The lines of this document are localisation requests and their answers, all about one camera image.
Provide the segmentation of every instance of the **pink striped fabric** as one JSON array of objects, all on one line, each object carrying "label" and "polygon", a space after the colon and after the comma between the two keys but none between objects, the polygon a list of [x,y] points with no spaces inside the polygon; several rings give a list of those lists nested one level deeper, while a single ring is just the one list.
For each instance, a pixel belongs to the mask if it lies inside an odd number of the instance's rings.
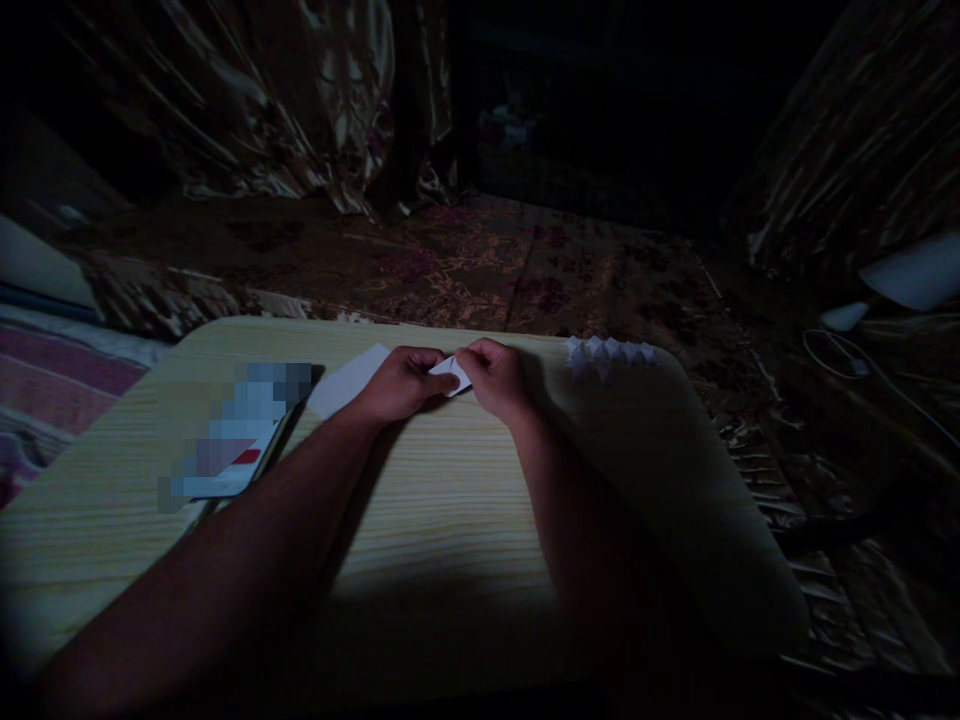
[{"label": "pink striped fabric", "polygon": [[0,508],[146,372],[77,340],[0,324]]}]

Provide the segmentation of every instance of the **wooden table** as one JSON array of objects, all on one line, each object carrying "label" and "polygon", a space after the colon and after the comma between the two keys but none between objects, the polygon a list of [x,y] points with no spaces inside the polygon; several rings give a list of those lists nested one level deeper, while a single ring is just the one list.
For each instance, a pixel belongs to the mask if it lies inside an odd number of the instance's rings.
[{"label": "wooden table", "polygon": [[[452,352],[481,334],[236,317],[164,361],[311,362],[332,372],[376,342]],[[769,655],[807,632],[790,568],[683,369],[616,365],[576,385],[562,338],[492,334],[526,352],[539,401],[640,510],[721,639]],[[3,584],[36,668],[146,570],[196,504],[157,514],[156,375],[143,378],[0,514]],[[320,419],[305,410],[288,448]],[[298,647],[265,675],[286,709],[339,709],[582,677],[506,429],[468,391],[415,416],[361,481],[359,525]]]}]

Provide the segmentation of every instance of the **shiny satin curtain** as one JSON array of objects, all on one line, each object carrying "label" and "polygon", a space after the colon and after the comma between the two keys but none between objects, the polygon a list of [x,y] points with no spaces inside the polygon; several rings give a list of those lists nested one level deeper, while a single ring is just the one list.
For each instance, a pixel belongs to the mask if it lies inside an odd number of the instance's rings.
[{"label": "shiny satin curtain", "polygon": [[721,224],[753,267],[840,293],[960,227],[960,3],[853,0],[797,83]]},{"label": "shiny satin curtain", "polygon": [[195,199],[455,202],[443,0],[69,2],[54,22]]}]

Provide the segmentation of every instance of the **striped blanket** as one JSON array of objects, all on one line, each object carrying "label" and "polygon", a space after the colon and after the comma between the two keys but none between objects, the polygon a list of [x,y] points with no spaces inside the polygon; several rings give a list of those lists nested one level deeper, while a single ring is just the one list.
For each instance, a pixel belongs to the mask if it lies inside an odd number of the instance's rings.
[{"label": "striped blanket", "polygon": [[0,508],[156,365],[167,348],[0,305]]}]

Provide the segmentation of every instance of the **white cable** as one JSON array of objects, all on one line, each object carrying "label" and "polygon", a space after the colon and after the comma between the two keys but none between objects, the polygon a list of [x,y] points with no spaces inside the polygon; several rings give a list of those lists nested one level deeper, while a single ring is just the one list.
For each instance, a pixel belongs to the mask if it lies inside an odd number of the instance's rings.
[{"label": "white cable", "polygon": [[867,353],[866,350],[864,350],[862,347],[860,347],[859,345],[857,345],[857,344],[856,344],[855,342],[853,342],[852,340],[848,340],[847,338],[843,337],[843,335],[837,335],[836,333],[832,333],[832,332],[830,332],[829,330],[804,330],[804,331],[803,331],[803,347],[804,347],[804,349],[806,349],[807,354],[809,354],[810,357],[813,358],[814,362],[816,362],[818,365],[820,365],[820,366],[823,367],[824,369],[829,370],[829,371],[832,372],[834,375],[838,375],[838,376],[840,376],[840,377],[842,377],[842,378],[845,378],[845,379],[847,379],[847,380],[862,380],[862,379],[863,379],[860,375],[848,375],[847,373],[842,373],[842,372],[840,372],[839,370],[835,370],[834,368],[832,368],[832,367],[830,367],[829,365],[827,365],[823,360],[821,360],[820,358],[818,358],[817,355],[816,355],[816,353],[814,353],[813,350],[810,349],[810,343],[807,342],[807,335],[809,335],[809,334],[811,334],[811,333],[820,333],[821,335],[826,335],[828,338],[830,338],[830,340],[833,341],[834,345],[836,345],[838,348],[840,348],[840,350],[843,352],[843,354],[846,355],[851,361],[853,360],[853,358],[850,356],[850,354],[849,354],[848,352],[846,352],[845,350],[843,350],[843,347],[840,345],[841,342],[844,343],[844,344],[846,344],[846,345],[849,345],[849,346],[852,347],[854,350],[856,350],[858,353],[860,353],[861,355],[863,355],[863,359],[866,360],[867,362],[869,362],[869,363],[873,366],[873,369],[877,371],[877,375],[879,375],[880,378],[881,378],[885,383],[887,383],[887,385],[890,386],[890,389],[891,389],[891,390],[893,390],[897,395],[899,395],[899,396],[900,396],[901,398],[903,398],[908,404],[910,404],[910,405],[914,408],[914,410],[916,410],[917,412],[919,412],[919,413],[920,413],[921,415],[923,415],[927,420],[929,420],[931,423],[933,423],[934,427],[936,427],[937,430],[939,430],[939,431],[942,432],[944,435],[946,435],[946,436],[947,436],[947,439],[949,439],[950,442],[952,442],[954,445],[956,445],[958,448],[960,448],[960,440],[957,440],[957,438],[954,437],[954,435],[953,435],[949,430],[947,430],[943,425],[941,425],[940,422],[939,422],[935,417],[933,417],[932,415],[930,415],[930,413],[928,413],[928,412],[927,412],[926,410],[924,410],[922,407],[920,407],[919,405],[917,405],[917,403],[915,403],[912,399],[910,399],[909,397],[907,397],[906,393],[904,393],[903,390],[901,390],[900,388],[898,388],[898,387],[894,384],[893,380],[891,380],[890,378],[888,378],[888,377],[887,377],[887,374],[886,374],[883,370],[880,369],[880,366],[877,365],[876,360],[874,360],[872,357],[870,357],[870,355]]}]

